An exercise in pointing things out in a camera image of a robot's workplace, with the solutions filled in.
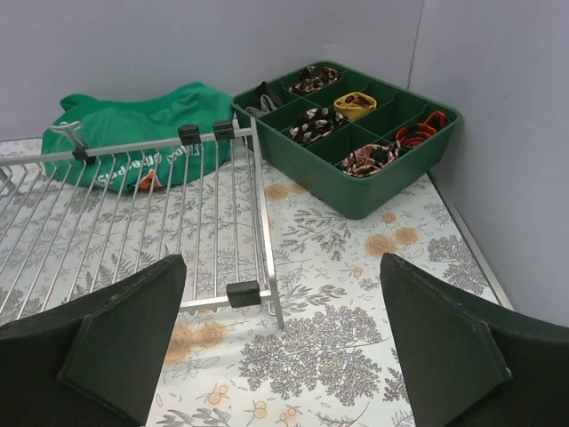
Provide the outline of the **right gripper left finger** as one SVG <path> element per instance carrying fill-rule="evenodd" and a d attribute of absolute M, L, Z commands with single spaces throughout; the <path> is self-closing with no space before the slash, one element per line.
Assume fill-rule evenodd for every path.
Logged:
<path fill-rule="evenodd" d="M 168 255 L 95 295 L 58 374 L 60 381 L 131 425 L 143 425 L 171 339 L 186 264 Z"/>

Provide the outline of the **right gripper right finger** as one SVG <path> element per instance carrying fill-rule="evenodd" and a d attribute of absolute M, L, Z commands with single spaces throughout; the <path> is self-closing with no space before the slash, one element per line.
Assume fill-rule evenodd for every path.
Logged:
<path fill-rule="evenodd" d="M 381 290 L 419 426 L 566 426 L 568 330 L 381 259 Z"/>

